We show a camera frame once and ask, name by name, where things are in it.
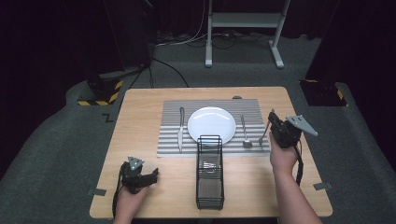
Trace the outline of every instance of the utensil holder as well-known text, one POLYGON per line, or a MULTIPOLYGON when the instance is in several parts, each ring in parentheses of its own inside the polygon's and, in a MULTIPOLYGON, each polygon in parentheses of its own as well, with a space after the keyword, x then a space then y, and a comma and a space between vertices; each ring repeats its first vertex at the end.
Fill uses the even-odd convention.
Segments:
POLYGON ((201 135, 197 147, 197 207, 221 210, 224 205, 222 140, 219 135, 201 135))

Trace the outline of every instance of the white desk frame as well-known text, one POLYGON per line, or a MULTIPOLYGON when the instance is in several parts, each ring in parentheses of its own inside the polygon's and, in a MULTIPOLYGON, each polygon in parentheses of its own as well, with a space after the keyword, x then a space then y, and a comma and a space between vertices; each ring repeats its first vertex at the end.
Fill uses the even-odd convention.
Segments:
POLYGON ((209 0, 209 10, 207 19, 207 40, 205 66, 211 67, 212 60, 212 28, 213 27, 259 27, 259 28, 276 28, 275 39, 270 40, 271 51, 273 52, 276 67, 284 68, 282 58, 280 57, 277 43, 285 23, 286 15, 289 9, 290 0, 285 1, 281 13, 214 13, 212 11, 212 0, 209 0))

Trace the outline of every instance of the gray striped placemat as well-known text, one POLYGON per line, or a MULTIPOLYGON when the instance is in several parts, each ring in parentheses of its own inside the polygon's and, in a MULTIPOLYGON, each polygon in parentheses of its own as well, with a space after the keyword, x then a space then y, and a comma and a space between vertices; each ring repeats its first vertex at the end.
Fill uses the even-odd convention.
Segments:
POLYGON ((197 143, 193 140, 187 124, 189 118, 196 110, 216 106, 227 110, 235 119, 236 131, 233 138, 223 144, 224 157, 268 156, 270 147, 267 136, 264 137, 262 148, 259 138, 264 133, 262 112, 256 99, 233 99, 233 100, 193 100, 193 101, 164 101, 163 118, 161 121, 160 137, 158 141, 158 157, 195 157, 197 143), (183 150, 179 152, 177 144, 177 132, 180 128, 180 107, 184 107, 184 132, 183 150), (244 148, 242 143, 245 139, 240 114, 244 114, 247 128, 247 138, 253 143, 252 148, 244 148))

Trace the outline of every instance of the plate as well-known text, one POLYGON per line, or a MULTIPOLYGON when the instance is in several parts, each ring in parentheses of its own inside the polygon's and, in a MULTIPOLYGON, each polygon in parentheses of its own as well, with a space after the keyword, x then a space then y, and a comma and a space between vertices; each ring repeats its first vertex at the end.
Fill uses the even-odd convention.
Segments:
POLYGON ((195 141, 201 135, 219 135, 222 144, 225 144, 233 138, 236 124, 235 119, 228 111, 208 106, 192 113, 187 128, 195 141))

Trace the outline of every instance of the wooden tabletop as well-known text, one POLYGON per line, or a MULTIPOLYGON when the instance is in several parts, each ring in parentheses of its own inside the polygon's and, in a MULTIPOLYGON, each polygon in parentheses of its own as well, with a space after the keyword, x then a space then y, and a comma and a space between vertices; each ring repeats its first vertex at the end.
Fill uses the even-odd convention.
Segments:
MULTIPOLYGON (((112 217, 112 200, 120 166, 129 155, 145 160, 142 175, 159 168, 158 183, 150 186, 148 196, 136 217, 278 217, 275 183, 269 157, 224 157, 224 194, 222 210, 199 210, 195 201, 196 158, 158 158, 163 102, 168 100, 257 99, 264 122, 273 108, 285 119, 296 115, 287 91, 282 87, 134 89, 125 93, 117 124, 97 185, 106 195, 95 195, 90 215, 112 217)), ((332 206, 321 183, 317 166, 304 135, 304 175, 301 189, 320 217, 332 214, 332 206)))

